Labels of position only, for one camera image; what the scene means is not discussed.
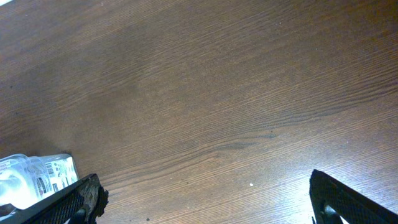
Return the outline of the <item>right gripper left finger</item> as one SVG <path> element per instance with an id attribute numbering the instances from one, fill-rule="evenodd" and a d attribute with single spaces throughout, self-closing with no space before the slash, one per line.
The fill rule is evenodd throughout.
<path id="1" fill-rule="evenodd" d="M 108 197 L 99 177 L 90 174 L 29 208 L 16 211 L 1 224 L 95 224 L 104 214 Z"/>

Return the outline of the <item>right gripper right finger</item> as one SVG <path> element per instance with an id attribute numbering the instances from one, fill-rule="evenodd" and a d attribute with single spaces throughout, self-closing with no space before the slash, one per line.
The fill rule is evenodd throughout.
<path id="1" fill-rule="evenodd" d="M 396 213 L 316 169 L 310 177 L 309 195 L 314 224 L 397 223 Z"/>

